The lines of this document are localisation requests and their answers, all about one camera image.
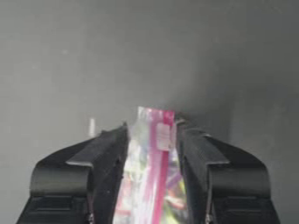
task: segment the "gray wall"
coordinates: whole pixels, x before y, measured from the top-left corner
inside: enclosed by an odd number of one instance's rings
[[[266,161],[298,223],[299,2],[0,0],[0,217],[15,223],[33,165],[136,106],[176,109]]]

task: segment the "plastic bag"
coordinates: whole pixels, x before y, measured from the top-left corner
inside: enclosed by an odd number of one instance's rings
[[[185,197],[173,128],[172,111],[139,108],[113,224],[183,223]]]

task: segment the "plastic packaging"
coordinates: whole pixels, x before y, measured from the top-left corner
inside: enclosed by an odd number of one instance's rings
[[[177,222],[177,216],[185,216],[180,213],[185,201],[173,128],[172,111],[139,108],[113,224],[183,223]]]

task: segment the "colorful item in bag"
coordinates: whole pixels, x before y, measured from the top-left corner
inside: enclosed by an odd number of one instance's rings
[[[171,223],[167,221],[177,220],[177,214],[185,209],[185,201],[176,197],[183,179],[179,163],[173,162],[173,156],[169,157],[173,154],[172,133],[173,112],[139,108],[113,224]]]

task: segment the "clear plastic bag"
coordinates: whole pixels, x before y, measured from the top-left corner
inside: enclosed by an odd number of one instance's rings
[[[113,224],[183,223],[185,197],[173,129],[172,111],[139,108]]]

